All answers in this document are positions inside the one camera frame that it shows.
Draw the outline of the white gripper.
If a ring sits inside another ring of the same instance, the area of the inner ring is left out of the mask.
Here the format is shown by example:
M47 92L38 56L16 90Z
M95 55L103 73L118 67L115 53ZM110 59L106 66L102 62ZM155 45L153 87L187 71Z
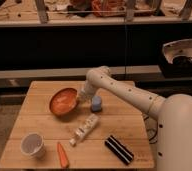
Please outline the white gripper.
M78 92L78 100L80 102L86 102L91 100L97 92L97 88L86 81Z

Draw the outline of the white robot base shell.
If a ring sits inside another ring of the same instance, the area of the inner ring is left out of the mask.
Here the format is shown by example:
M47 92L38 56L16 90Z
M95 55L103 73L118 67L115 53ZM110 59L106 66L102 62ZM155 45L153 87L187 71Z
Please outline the white robot base shell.
M192 38L165 43L162 46L162 53L169 64L172 64L173 59L179 56L192 58Z

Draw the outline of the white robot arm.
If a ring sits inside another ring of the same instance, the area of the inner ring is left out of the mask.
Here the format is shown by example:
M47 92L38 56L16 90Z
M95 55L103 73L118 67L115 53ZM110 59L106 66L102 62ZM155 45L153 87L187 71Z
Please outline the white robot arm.
M107 66L92 68L79 92L91 99L103 88L158 122L157 171L192 171L192 96L158 94L117 81Z

